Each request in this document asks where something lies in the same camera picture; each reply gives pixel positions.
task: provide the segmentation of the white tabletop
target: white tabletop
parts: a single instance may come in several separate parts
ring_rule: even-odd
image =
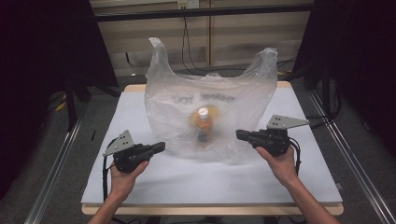
[[[257,130],[265,129],[273,114],[304,119],[290,85],[278,85]],[[95,207],[103,202],[102,154],[108,143],[125,130],[130,131],[135,143],[152,145],[158,142],[149,127],[143,91],[122,93],[81,199],[83,211],[84,207]],[[300,144],[299,177],[306,187],[320,203],[342,207],[341,196],[309,126],[289,129],[289,136]],[[266,161],[246,143],[238,162],[186,159],[167,150],[154,155],[123,205],[147,209],[158,206],[292,206],[293,200],[274,178]]]

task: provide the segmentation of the white table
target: white table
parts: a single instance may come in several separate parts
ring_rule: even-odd
[[[103,202],[103,152],[108,143],[129,130],[136,143],[158,142],[149,127],[144,105],[144,85],[128,86],[107,130],[82,197],[82,211],[93,215]],[[278,82],[276,92],[257,130],[265,129],[273,114],[304,119],[289,82]],[[288,130],[301,146],[299,177],[333,215],[344,211],[342,199],[309,126]],[[133,192],[116,214],[142,216],[288,216],[300,215],[286,189],[274,178],[268,164],[246,143],[237,164],[180,158],[174,153],[154,155],[137,178]]]

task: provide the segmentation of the metal rail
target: metal rail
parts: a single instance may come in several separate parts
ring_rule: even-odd
[[[310,92],[311,100],[317,108],[319,114],[321,116],[326,116],[325,110],[322,108],[322,102],[318,95],[311,91]],[[396,223],[396,219],[394,215],[390,212],[387,203],[384,198],[375,187],[374,183],[371,181],[370,177],[366,174],[361,163],[356,158],[355,154],[351,150],[349,144],[345,137],[341,134],[341,131],[338,129],[337,125],[334,121],[328,120],[326,118],[323,119],[326,121],[326,126],[332,135],[335,143],[343,154],[346,163],[351,169],[353,175],[356,177],[358,183],[361,185],[362,190],[367,196],[367,199],[371,203],[372,207],[378,214],[378,217],[381,219],[382,223],[391,224]]]
[[[49,172],[44,186],[42,187],[39,195],[35,199],[35,203],[33,204],[33,207],[31,208],[29,215],[24,222],[25,224],[40,223],[41,218],[43,217],[47,205],[50,201],[50,197],[55,188],[55,184],[64,167],[64,162],[66,161],[67,155],[69,154],[69,151],[76,139],[79,127],[81,125],[81,121],[87,111],[87,107],[88,103],[83,104],[80,116],[78,116],[76,124],[74,125],[73,129],[69,133],[67,133],[61,150],[59,151],[58,157],[56,158],[55,163],[53,163],[52,165],[52,168]]]

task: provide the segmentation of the black curtain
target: black curtain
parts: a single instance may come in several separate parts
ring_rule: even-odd
[[[69,77],[118,86],[92,17],[88,0],[0,3],[0,198],[35,148],[50,96]]]
[[[316,0],[293,73],[314,89],[326,72],[396,156],[395,10],[390,0]]]

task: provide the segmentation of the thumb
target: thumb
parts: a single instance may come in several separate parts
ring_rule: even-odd
[[[134,178],[137,178],[139,175],[141,175],[146,170],[146,167],[148,167],[148,165],[149,165],[148,161],[142,161],[132,172]]]

